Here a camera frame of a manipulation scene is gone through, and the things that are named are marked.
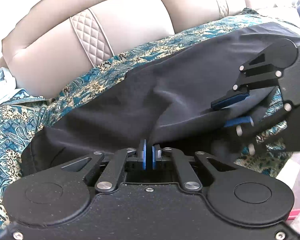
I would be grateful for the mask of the black pants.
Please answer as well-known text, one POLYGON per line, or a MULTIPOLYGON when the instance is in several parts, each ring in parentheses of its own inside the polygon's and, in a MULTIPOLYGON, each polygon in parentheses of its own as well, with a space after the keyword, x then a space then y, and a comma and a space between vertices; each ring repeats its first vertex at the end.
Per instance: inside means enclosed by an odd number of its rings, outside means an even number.
POLYGON ((243 147, 228 136, 224 124, 242 116, 260 121, 276 89, 254 90, 220 111, 210 104, 232 87, 241 64, 284 38, 300 44, 298 34, 278 23, 253 25, 135 67, 123 81, 39 131, 21 155, 22 173, 28 176, 96 151, 136 148, 143 140, 234 162, 243 147))

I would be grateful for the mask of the teal patterned sofa throw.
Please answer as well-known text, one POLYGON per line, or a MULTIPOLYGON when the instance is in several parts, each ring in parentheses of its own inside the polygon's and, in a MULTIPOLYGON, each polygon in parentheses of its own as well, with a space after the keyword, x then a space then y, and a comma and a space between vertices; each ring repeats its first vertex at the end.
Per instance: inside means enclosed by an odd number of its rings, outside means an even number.
MULTIPOLYGON (((26 176, 20 166, 21 155, 44 127, 53 126, 71 110, 89 103, 120 83, 135 67, 162 59, 211 38, 270 22, 278 23, 300 36, 300 29, 290 23, 244 9, 239 15, 202 24, 111 57, 65 86, 54 100, 46 100, 41 96, 14 97, 0 106, 0 231, 10 223, 2 203, 4 192, 10 184, 26 176)), ((275 94, 264 116, 273 113, 281 105, 279 90, 274 88, 275 94)))

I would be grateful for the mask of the beige leather sofa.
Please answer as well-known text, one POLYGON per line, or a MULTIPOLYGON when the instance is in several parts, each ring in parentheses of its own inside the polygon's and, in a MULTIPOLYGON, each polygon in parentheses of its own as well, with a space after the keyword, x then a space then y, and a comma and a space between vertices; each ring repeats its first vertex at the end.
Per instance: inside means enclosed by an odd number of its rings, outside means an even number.
POLYGON ((0 0, 0 67, 50 99, 121 52, 245 8, 300 24, 294 0, 0 0))

